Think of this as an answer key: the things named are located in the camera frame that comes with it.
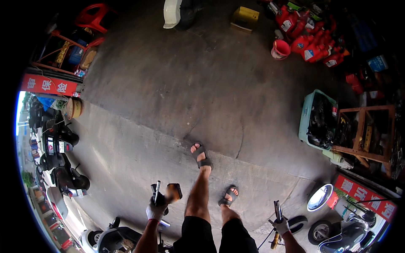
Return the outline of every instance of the sky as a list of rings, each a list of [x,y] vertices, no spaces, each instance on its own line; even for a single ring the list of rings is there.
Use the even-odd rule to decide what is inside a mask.
[[[18,135],[18,121],[20,120],[21,109],[23,108],[23,99],[25,91],[20,91],[17,102],[17,115],[15,116],[15,135]]]

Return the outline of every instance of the red bucket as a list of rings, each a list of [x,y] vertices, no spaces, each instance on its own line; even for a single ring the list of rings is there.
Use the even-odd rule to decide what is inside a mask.
[[[276,60],[284,60],[291,53],[290,45],[283,40],[275,40],[271,49],[271,56]]]

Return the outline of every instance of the person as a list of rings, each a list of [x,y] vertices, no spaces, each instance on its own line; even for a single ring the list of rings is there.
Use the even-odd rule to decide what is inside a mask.
[[[216,253],[211,231],[211,218],[208,212],[208,178],[213,165],[207,157],[202,143],[194,143],[190,151],[200,168],[200,174],[188,197],[181,227],[181,238],[173,244],[173,249],[175,253]],[[255,240],[243,226],[240,216],[230,209],[231,204],[238,196],[238,187],[231,185],[225,196],[218,202],[222,212],[222,239],[219,253],[258,253]],[[146,208],[149,220],[145,232],[136,245],[135,253],[156,253],[158,251],[156,230],[166,207],[167,205],[155,206],[153,197],[149,200],[149,205]],[[274,226],[285,240],[286,253],[305,252],[289,232],[287,222]]]

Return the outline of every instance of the black shorts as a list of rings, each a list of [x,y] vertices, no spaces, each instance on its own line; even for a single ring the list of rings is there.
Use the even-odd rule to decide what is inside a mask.
[[[173,244],[175,253],[216,253],[211,224],[196,216],[184,217],[181,238]],[[222,227],[219,253],[258,253],[256,243],[240,219],[232,219]]]

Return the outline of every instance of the red plastic stool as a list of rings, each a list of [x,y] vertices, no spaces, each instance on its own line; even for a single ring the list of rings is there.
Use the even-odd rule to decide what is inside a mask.
[[[95,14],[91,15],[88,13],[89,10],[95,9],[95,8],[98,8],[98,11]],[[104,18],[104,16],[110,11],[117,14],[117,12],[115,10],[111,9],[108,5],[103,4],[103,3],[89,5],[86,8],[84,8],[80,12],[80,14],[76,17],[75,25],[77,25],[79,27],[89,27],[89,28],[95,29],[99,32],[106,33],[107,29],[102,27],[100,25],[100,22]]]

